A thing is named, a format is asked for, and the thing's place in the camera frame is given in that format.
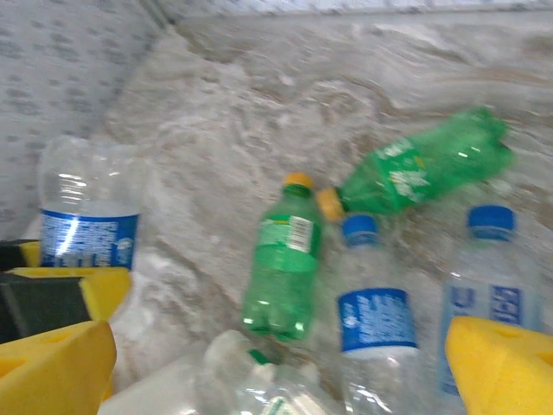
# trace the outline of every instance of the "crushed green bottle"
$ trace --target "crushed green bottle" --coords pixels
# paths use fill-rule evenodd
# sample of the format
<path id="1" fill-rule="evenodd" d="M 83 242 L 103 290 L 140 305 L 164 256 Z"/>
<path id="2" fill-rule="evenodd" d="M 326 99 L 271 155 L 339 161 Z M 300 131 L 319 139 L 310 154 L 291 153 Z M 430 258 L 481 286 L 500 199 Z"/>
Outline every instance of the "crushed green bottle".
<path id="1" fill-rule="evenodd" d="M 369 153 L 341 186 L 317 195 L 321 211 L 332 221 L 348 212 L 396 214 L 486 180 L 513 159 L 500 141 L 506 131 L 505 122 L 484 106 L 455 114 L 433 130 Z"/>
<path id="2" fill-rule="evenodd" d="M 323 225 L 312 187 L 309 176 L 290 173 L 260 221 L 242 304 L 242 322 L 254 333 L 283 341 L 308 333 Z"/>

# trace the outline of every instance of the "marble-patterned surface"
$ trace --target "marble-patterned surface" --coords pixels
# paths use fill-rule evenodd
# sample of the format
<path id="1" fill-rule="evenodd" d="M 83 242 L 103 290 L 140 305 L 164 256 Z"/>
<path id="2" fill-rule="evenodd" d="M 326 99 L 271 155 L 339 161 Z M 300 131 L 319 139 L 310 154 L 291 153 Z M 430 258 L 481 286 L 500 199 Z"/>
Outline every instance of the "marble-patterned surface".
<path id="1" fill-rule="evenodd" d="M 388 230 L 427 362 L 445 266 L 473 203 L 517 209 L 520 240 L 543 264 L 551 302 L 553 19 L 509 18 L 221 19 L 168 29 L 92 136 L 149 153 L 135 287 L 113 321 L 118 387 L 190 341 L 238 326 L 257 218 L 287 172 L 304 169 L 320 188 L 339 183 L 367 151 L 475 104 L 508 121 L 516 165 L 410 210 Z M 340 247 L 334 231 L 330 265 Z M 325 293 L 338 279 L 326 267 L 320 280 L 318 323 L 295 346 L 328 356 L 321 351 L 335 348 L 337 327 Z M 551 330 L 551 308 L 546 321 Z"/>

